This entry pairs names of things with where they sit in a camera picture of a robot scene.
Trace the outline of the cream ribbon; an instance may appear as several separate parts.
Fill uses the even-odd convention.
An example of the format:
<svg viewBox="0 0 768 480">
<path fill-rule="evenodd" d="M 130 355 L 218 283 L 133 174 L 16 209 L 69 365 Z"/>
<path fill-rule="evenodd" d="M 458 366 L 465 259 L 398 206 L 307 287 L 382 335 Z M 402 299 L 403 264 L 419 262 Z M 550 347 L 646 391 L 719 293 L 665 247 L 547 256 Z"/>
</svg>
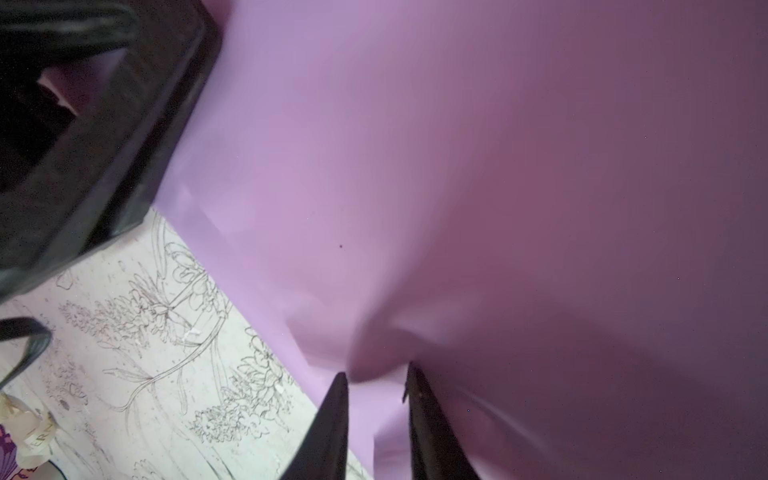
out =
<svg viewBox="0 0 768 480">
<path fill-rule="evenodd" d="M 28 479 L 52 457 L 58 425 L 47 411 L 1 394 L 1 478 Z"/>
</svg>

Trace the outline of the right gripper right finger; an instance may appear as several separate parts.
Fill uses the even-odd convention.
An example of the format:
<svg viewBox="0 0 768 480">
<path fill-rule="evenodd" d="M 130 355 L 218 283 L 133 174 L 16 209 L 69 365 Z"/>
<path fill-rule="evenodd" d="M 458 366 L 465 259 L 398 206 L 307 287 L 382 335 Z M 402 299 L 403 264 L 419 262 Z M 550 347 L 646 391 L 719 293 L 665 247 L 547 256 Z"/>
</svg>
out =
<svg viewBox="0 0 768 480">
<path fill-rule="evenodd" d="M 409 405 L 412 478 L 479 480 L 424 372 L 408 365 L 403 400 Z"/>
</svg>

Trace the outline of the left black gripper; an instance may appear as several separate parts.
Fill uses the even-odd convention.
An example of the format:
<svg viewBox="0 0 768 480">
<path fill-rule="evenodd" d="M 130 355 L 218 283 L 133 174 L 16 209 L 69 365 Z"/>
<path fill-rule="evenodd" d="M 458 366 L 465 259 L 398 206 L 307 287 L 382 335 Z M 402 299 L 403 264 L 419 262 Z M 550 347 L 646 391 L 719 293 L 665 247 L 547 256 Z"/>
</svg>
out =
<svg viewBox="0 0 768 480">
<path fill-rule="evenodd" d="M 138 226 L 220 52 L 200 1 L 1 5 L 1 296 Z M 121 51 L 79 113 L 45 70 Z"/>
</svg>

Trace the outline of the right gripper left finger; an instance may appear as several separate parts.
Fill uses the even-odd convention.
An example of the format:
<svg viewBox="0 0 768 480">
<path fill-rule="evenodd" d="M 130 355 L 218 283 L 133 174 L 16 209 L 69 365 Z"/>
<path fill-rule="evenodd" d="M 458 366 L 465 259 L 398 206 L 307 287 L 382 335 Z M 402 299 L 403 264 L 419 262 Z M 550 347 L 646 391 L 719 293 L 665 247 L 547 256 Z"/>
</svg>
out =
<svg viewBox="0 0 768 480">
<path fill-rule="evenodd" d="M 348 431 L 348 380 L 339 372 L 281 479 L 345 480 Z"/>
</svg>

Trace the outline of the purple pink wrapping paper sheet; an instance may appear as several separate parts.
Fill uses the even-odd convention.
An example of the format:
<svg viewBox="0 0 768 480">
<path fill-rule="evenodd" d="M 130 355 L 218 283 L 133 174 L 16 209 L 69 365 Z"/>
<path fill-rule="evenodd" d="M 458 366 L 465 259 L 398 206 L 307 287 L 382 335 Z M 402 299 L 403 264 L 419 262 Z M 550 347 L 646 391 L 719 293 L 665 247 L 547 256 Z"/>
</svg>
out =
<svg viewBox="0 0 768 480">
<path fill-rule="evenodd" d="M 350 443 L 418 364 L 493 479 L 767 475 L 763 1 L 211 1 L 156 205 Z"/>
</svg>

